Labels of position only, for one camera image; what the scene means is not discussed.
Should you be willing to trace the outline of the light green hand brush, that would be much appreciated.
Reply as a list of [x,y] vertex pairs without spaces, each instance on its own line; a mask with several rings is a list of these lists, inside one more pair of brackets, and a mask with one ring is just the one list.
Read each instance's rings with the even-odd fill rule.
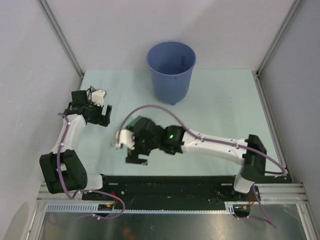
[[127,121],[127,126],[134,126],[142,117],[140,115],[131,116]]

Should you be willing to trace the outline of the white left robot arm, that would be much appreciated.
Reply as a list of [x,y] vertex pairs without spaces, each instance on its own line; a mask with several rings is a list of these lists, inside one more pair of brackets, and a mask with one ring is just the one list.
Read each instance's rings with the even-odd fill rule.
[[70,191],[90,191],[100,200],[110,196],[111,188],[103,183],[101,174],[88,174],[83,166],[77,148],[87,124],[107,127],[110,124],[111,105],[105,105],[107,92],[90,87],[71,93],[72,101],[60,114],[63,125],[58,139],[50,153],[40,156],[39,164],[51,194]]

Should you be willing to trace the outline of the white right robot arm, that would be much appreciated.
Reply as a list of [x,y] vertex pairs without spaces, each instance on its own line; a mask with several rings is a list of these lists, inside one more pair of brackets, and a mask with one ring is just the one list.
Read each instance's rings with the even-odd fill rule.
[[162,127],[140,117],[116,133],[116,142],[127,147],[125,161],[130,164],[147,165],[148,161],[139,156],[149,156],[156,149],[169,155],[198,153],[231,161],[240,166],[230,188],[237,201],[247,197],[252,185],[266,172],[267,150],[253,134],[246,139],[216,137],[178,125]]

